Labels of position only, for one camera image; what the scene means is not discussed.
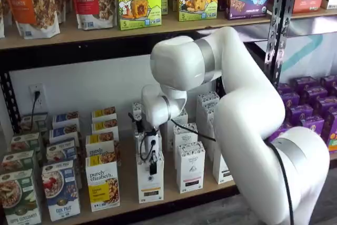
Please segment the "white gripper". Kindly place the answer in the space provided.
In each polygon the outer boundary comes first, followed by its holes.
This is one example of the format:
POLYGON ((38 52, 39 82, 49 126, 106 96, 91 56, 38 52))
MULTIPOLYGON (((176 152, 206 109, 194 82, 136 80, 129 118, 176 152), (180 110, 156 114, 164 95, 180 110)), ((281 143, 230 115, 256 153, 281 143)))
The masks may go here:
POLYGON ((157 157, 161 147, 161 137, 159 130, 151 130, 144 134, 144 155, 143 160, 150 162, 150 175, 157 174, 157 157))

